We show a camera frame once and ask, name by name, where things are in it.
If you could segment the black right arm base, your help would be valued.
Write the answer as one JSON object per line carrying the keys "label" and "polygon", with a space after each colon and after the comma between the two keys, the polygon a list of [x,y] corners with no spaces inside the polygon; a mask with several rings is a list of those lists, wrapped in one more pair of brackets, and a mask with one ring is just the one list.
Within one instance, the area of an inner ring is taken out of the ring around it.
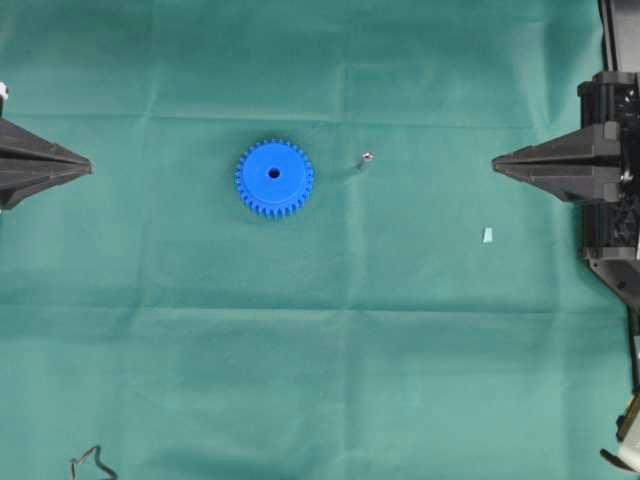
{"label": "black right arm base", "polygon": [[630,336],[639,355],[639,259],[634,247],[585,250],[589,269],[622,301],[629,315]]}

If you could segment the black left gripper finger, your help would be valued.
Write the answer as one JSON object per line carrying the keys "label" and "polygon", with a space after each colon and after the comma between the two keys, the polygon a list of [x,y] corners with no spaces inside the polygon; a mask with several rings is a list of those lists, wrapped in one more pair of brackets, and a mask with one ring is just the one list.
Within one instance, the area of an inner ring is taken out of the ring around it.
{"label": "black left gripper finger", "polygon": [[4,159],[59,162],[92,170],[91,161],[67,148],[51,143],[2,118],[1,157]]}
{"label": "black left gripper finger", "polygon": [[91,163],[2,160],[1,209],[11,210],[32,195],[90,175],[92,170]]}

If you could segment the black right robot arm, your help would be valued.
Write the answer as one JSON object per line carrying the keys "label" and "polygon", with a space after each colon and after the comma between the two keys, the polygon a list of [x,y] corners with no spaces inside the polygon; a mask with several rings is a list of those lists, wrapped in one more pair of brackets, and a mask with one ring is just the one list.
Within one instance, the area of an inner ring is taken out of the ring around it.
{"label": "black right robot arm", "polygon": [[581,204],[588,249],[639,259],[639,4],[601,1],[604,68],[578,87],[581,126],[501,155],[495,172]]}

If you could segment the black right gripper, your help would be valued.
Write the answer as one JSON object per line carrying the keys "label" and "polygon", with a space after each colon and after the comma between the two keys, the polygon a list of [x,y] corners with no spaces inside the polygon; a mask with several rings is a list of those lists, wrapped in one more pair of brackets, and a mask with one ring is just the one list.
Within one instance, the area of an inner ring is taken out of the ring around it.
{"label": "black right gripper", "polygon": [[[584,209],[586,242],[637,248],[639,75],[603,70],[577,93],[583,128],[500,155],[492,166],[564,202],[614,202]],[[593,166],[617,159],[621,174],[617,167]]]}

